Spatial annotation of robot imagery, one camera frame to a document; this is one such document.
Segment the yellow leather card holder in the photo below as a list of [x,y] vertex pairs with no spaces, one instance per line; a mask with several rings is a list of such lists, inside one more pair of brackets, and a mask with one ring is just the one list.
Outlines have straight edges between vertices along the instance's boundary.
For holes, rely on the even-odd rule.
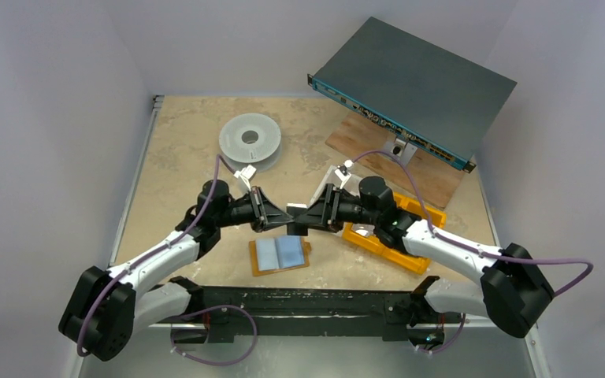
[[310,265],[311,245],[301,236],[282,235],[248,243],[253,276],[266,276]]

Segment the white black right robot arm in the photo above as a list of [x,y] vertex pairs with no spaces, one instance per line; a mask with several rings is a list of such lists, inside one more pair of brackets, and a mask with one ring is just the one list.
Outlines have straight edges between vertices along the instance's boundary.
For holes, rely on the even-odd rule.
[[357,195],[328,183],[311,206],[295,209],[293,219],[300,228],[327,232],[339,232],[346,223],[371,225],[387,248],[429,258],[471,280],[414,295],[410,308],[423,321],[442,312],[468,313],[524,338],[555,297],[527,249],[484,245],[444,231],[399,206],[379,176],[361,179]]

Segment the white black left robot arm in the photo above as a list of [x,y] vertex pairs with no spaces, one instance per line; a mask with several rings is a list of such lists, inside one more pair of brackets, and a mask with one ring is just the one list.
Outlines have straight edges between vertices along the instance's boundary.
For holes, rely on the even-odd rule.
[[213,311],[226,312],[227,305],[206,306],[203,289],[189,279],[161,280],[210,252],[222,228],[249,224],[254,232],[265,232],[293,221],[260,187],[250,187],[234,198],[228,184],[214,177],[204,183],[196,204],[161,242],[120,265],[85,270],[58,329],[75,342],[79,356],[108,361],[140,328],[167,318],[192,322]]

